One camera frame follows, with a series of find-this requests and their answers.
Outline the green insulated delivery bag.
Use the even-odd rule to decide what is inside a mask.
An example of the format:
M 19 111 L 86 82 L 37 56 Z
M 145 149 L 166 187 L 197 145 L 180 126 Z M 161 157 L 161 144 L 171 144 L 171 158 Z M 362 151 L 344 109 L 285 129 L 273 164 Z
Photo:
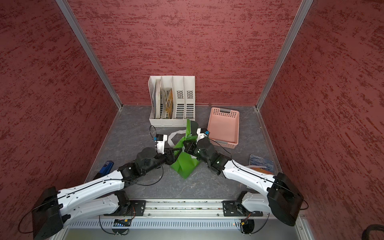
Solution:
M 193 141 L 196 143 L 198 139 L 198 127 L 199 125 L 197 122 L 187 120 L 187 126 L 185 130 L 173 132 L 168 136 L 168 145 L 172 148 L 183 148 L 183 143 L 185 141 Z M 177 144 L 174 144 L 173 138 L 178 134 L 184 134 L 184 136 L 179 140 Z M 176 162 L 171 165 L 171 168 L 174 169 L 182 178 L 187 179 L 199 165 L 199 163 L 200 162 L 196 157 L 193 157 L 182 150 Z

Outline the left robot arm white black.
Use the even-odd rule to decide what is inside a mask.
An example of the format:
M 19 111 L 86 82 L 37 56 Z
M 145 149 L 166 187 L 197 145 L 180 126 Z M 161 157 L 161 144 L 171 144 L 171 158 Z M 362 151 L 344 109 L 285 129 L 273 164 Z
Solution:
M 32 213 L 33 238 L 48 239 L 65 226 L 98 215 L 123 216 L 132 211 L 124 188 L 164 164 L 172 165 L 180 148 L 166 148 L 158 153 L 145 148 L 134 161 L 88 183 L 69 189 L 45 189 L 36 201 Z

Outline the pink perforated plastic basket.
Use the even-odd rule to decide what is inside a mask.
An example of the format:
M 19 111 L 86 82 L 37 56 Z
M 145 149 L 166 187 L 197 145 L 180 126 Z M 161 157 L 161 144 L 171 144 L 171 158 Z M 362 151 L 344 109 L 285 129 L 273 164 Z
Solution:
M 239 111 L 211 108 L 208 131 L 213 145 L 234 149 L 239 143 L 239 127 Z

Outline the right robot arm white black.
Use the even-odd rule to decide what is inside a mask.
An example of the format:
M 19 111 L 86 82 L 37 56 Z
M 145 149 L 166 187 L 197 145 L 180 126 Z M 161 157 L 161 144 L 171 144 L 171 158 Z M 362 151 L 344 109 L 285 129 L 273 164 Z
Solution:
M 208 138 L 185 141 L 185 152 L 203 161 L 214 174 L 237 181 L 261 194 L 264 199 L 253 198 L 253 194 L 241 194 L 240 209 L 248 212 L 269 212 L 288 226 L 296 224 L 304 196 L 289 177 L 283 173 L 271 175 L 245 167 L 232 158 L 216 151 Z

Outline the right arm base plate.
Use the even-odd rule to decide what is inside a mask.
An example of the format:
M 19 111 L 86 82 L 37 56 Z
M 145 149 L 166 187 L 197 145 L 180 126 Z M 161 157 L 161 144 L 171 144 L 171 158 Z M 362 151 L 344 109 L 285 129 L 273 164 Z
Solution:
M 225 217 L 262 217 L 263 212 L 254 211 L 250 212 L 240 203 L 236 201 L 222 201 L 223 212 Z

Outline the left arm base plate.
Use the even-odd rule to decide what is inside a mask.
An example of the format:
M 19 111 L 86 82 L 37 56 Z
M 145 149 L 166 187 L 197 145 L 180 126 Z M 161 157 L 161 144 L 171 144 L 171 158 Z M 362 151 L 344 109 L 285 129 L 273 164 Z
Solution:
M 114 213 L 114 216 L 122 217 L 142 217 L 146 209 L 147 201 L 145 200 L 133 200 L 129 204 L 123 206 L 120 210 Z

